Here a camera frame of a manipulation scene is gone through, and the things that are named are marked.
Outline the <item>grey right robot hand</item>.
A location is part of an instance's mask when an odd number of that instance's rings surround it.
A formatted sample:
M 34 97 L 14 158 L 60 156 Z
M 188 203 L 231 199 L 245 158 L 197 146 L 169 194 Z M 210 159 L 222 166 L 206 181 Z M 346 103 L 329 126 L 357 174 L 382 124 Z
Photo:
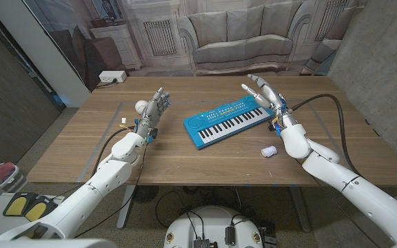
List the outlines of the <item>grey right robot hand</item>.
M 241 87 L 244 91 L 251 95 L 261 107 L 265 109 L 271 109 L 274 114 L 274 121 L 281 120 L 284 115 L 292 114 L 292 112 L 288 109 L 287 102 L 283 96 L 278 93 L 266 80 L 253 74 L 248 74 L 247 77 L 253 80 L 257 86 L 260 87 L 261 92 L 255 92 L 246 84 L 242 84 Z

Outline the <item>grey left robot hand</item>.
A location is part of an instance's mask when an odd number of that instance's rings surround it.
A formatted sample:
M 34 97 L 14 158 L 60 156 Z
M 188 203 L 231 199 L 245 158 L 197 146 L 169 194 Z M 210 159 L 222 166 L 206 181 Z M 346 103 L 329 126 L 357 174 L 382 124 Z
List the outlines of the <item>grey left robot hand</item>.
M 144 108 L 141 118 L 134 128 L 134 133 L 146 137 L 157 126 L 161 116 L 169 106 L 170 94 L 165 93 L 163 87 L 160 87 Z

